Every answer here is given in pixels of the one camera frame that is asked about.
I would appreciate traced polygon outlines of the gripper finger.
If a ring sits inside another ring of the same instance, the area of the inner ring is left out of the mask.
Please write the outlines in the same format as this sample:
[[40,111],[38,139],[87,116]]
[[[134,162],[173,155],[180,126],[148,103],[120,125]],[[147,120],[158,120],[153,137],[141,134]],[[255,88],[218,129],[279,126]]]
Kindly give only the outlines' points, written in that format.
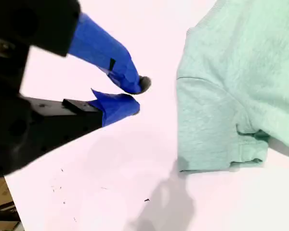
[[142,94],[151,85],[128,50],[82,12],[77,0],[18,0],[16,31],[27,47],[91,63],[126,93]]
[[73,141],[88,133],[116,123],[140,112],[140,104],[128,94],[109,94],[92,90],[95,100],[76,101],[64,99],[62,105],[76,114],[69,125],[74,133],[65,132],[64,143]]

